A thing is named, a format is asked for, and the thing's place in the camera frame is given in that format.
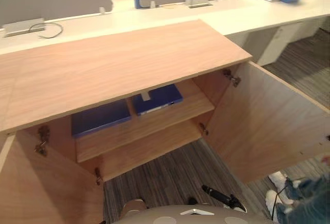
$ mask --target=black cable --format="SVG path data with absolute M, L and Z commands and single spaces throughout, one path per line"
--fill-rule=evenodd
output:
M 277 197 L 278 195 L 288 186 L 285 186 L 283 189 L 280 190 L 279 193 L 276 194 L 276 197 L 275 197 L 275 202 L 274 202 L 274 205 L 273 205 L 273 213 L 272 213 L 272 220 L 274 220 L 274 210 L 275 210 L 275 205 L 276 205 L 276 201 L 277 201 Z
M 63 26 L 62 26 L 62 25 L 57 24 L 57 23 L 52 23 L 52 22 L 50 22 L 50 23 L 38 23 L 38 24 L 34 24 L 34 25 L 32 25 L 32 26 L 30 27 L 30 29 L 28 30 L 28 33 L 30 33 L 30 32 L 31 32 L 31 29 L 32 29 L 33 27 L 37 26 L 37 25 L 48 25 L 48 24 L 52 24 L 52 25 L 56 25 L 56 26 L 60 27 L 61 31 L 60 31 L 59 33 L 57 33 L 56 35 L 52 36 L 52 37 L 39 36 L 40 38 L 44 38 L 44 39 L 54 38 L 54 37 L 59 36 L 59 35 L 63 32 Z

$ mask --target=jeans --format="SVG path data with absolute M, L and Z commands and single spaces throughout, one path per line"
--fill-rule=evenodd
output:
M 285 214 L 287 208 L 276 204 L 277 219 L 280 224 L 326 224 L 330 223 L 330 188 L 329 179 L 324 175 L 318 180 L 307 179 L 298 188 L 293 187 L 290 179 L 285 182 L 289 199 L 300 200 L 291 212 Z

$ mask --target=gray striped carpet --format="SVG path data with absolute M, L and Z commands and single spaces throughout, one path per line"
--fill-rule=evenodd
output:
M 265 68 L 329 107 L 329 39 L 320 30 L 313 38 L 288 45 L 278 61 Z M 283 170 L 292 179 L 315 178 L 326 171 L 316 158 Z M 222 206 L 201 190 L 202 184 L 234 194 L 249 212 L 269 217 L 265 194 L 275 189 L 271 181 L 265 178 L 242 184 L 201 139 L 107 181 L 105 219 L 107 223 L 117 221 L 123 205 L 136 198 L 143 198 L 149 207 L 184 204 L 191 196 L 200 203 Z
M 330 35 L 319 29 L 312 38 L 289 44 L 271 73 L 330 108 Z

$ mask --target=cabinet hinge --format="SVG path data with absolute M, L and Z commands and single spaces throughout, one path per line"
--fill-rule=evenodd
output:
M 40 144 L 37 144 L 35 146 L 35 152 L 41 154 L 42 156 L 47 156 L 47 149 L 46 149 L 46 144 L 50 140 L 50 134 L 51 131 L 49 130 L 50 128 L 47 125 L 41 126 L 38 129 L 38 134 L 40 138 Z
M 100 169 L 98 167 L 95 168 L 95 176 L 96 176 L 96 184 L 100 185 L 101 182 L 103 181 L 103 178 L 100 173 Z
M 223 75 L 229 79 L 231 82 L 233 82 L 233 86 L 237 87 L 239 85 L 239 83 L 241 82 L 241 78 L 240 77 L 234 77 L 232 75 L 232 71 L 230 69 L 224 69 L 223 71 Z
M 200 127 L 201 127 L 201 129 L 203 131 L 203 134 L 208 135 L 208 130 L 206 129 L 205 125 L 203 123 L 201 123 L 201 122 L 200 122 Z

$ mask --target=cable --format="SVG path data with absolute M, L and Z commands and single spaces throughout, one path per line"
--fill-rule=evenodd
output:
M 56 26 L 60 27 L 60 29 L 61 29 L 60 32 L 57 33 L 56 35 L 52 36 L 52 37 L 39 36 L 40 38 L 44 38 L 44 39 L 54 38 L 54 37 L 59 36 L 59 35 L 63 32 L 63 26 L 62 26 L 62 25 L 57 24 L 57 23 L 52 23 L 52 22 L 51 22 L 51 23 L 38 23 L 38 24 L 34 24 L 34 25 L 32 25 L 32 26 L 30 27 L 30 29 L 29 29 L 27 32 L 30 33 L 30 32 L 31 32 L 31 29 L 32 29 L 33 27 L 37 26 L 37 25 L 48 25 L 48 24 L 52 24 L 52 25 L 56 25 Z

